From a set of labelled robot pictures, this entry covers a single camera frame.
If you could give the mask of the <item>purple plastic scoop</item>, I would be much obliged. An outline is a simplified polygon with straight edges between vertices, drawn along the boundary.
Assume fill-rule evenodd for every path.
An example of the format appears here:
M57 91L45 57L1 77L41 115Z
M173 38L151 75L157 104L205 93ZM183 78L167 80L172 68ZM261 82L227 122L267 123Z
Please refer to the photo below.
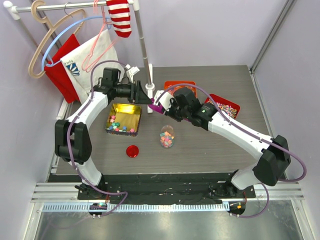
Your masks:
M164 107L159 103L158 105L154 105L154 104L149 104L148 105L148 107L151 109L151 110L153 110L153 111L155 111L155 112L157 112L157 113L159 113L159 114L164 114L164 112L166 111L165 109L164 109Z

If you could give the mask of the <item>orange candy box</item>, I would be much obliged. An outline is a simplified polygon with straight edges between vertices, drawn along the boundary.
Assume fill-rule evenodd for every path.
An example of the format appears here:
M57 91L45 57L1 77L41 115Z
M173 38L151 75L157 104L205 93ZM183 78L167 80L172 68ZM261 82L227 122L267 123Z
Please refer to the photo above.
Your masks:
M164 83L164 89L169 89L169 93L173 96L174 92L181 88L190 89L195 96L197 96L197 89L194 87L196 83L194 81L166 81Z

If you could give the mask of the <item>gold tin of star candies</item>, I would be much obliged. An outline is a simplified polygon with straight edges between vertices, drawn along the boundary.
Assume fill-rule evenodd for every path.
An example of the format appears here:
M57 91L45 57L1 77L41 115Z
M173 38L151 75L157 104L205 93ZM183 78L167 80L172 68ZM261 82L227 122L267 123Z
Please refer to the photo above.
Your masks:
M105 130L108 134L136 137L142 117L142 107L134 104L113 103Z

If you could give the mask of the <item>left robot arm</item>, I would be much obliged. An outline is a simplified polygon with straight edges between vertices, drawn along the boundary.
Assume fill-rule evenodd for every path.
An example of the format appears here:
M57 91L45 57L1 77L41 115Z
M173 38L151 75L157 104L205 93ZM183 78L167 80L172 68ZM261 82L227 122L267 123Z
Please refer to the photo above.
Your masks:
M106 195L107 188L102 173L91 158L89 129L92 123L115 98L125 98L131 104L152 103L139 80L119 83L119 75L119 69L105 67L102 77L80 108L68 119L57 120L54 126L55 154L74 167L83 184L90 186L89 194L97 200Z

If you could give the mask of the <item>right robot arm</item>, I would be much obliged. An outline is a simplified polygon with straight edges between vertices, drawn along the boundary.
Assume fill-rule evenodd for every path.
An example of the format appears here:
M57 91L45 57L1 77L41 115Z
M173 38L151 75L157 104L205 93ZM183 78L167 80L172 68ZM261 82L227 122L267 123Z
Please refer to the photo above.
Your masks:
M211 102L200 103L193 91L179 88L170 94L159 91L154 98L164 114L180 122L186 120L196 127L218 134L248 152L257 162L236 170L224 186L233 198L255 184L275 186L291 163L288 142L278 135L275 138L256 132L239 123Z

